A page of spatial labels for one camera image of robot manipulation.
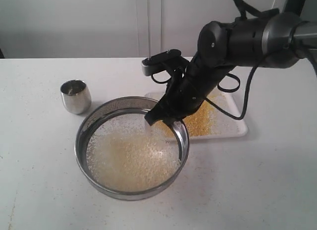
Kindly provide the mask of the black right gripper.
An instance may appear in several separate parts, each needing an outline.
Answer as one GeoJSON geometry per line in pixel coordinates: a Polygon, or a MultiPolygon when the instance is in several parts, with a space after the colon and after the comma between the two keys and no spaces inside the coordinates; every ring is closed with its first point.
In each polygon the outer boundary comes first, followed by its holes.
{"type": "Polygon", "coordinates": [[[198,111],[205,98],[229,73],[230,67],[189,67],[182,78],[170,84],[159,102],[145,115],[152,126],[164,121],[172,127],[186,126],[184,120],[198,111]]]}

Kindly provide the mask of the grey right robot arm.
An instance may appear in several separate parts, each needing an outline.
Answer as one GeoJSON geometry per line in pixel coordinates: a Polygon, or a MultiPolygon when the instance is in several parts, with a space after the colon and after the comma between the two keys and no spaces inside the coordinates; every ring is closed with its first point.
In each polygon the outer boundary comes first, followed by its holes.
{"type": "Polygon", "coordinates": [[[191,60],[171,49],[142,62],[146,76],[166,71],[166,91],[145,116],[148,124],[179,121],[198,111],[209,93],[237,66],[289,68],[300,59],[317,65],[317,25],[291,12],[267,11],[253,19],[233,23],[212,21],[198,38],[191,60]]]}

